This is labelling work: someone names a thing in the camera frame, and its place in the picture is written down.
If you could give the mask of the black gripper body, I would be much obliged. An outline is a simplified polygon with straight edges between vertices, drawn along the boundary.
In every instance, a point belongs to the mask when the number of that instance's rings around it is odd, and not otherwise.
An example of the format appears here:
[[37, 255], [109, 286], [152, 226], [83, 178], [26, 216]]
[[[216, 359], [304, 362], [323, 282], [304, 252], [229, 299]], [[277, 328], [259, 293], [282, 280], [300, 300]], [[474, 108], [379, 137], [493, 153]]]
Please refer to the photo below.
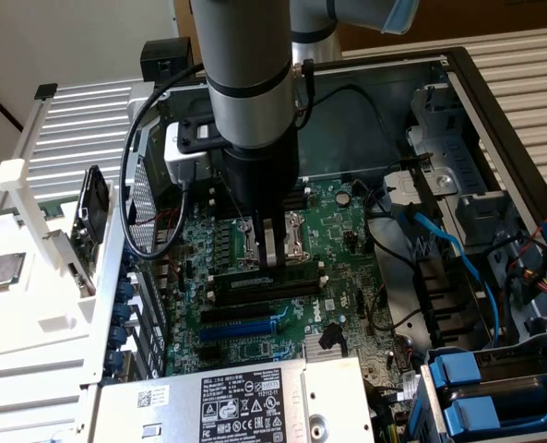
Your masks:
[[281, 211], [299, 172], [298, 134], [285, 132], [264, 148], [227, 148], [222, 153], [235, 198], [260, 217]]

